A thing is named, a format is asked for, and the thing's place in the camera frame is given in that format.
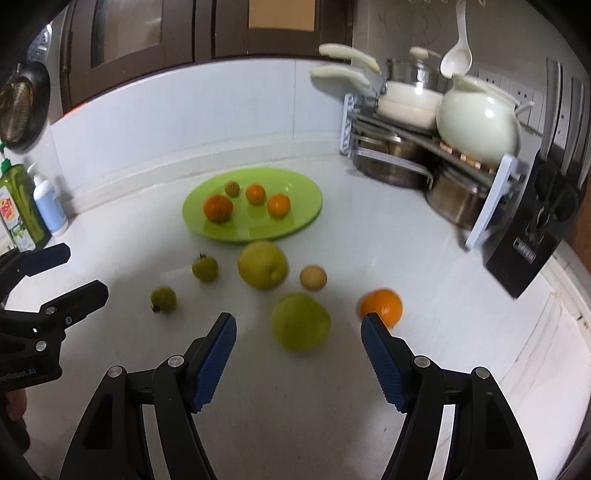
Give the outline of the person's left hand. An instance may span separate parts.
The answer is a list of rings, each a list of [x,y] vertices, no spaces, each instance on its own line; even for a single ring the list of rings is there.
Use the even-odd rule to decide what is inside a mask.
[[[27,396],[24,389],[19,389],[5,393],[7,401],[7,413],[12,421],[18,421],[23,418],[27,409]]]

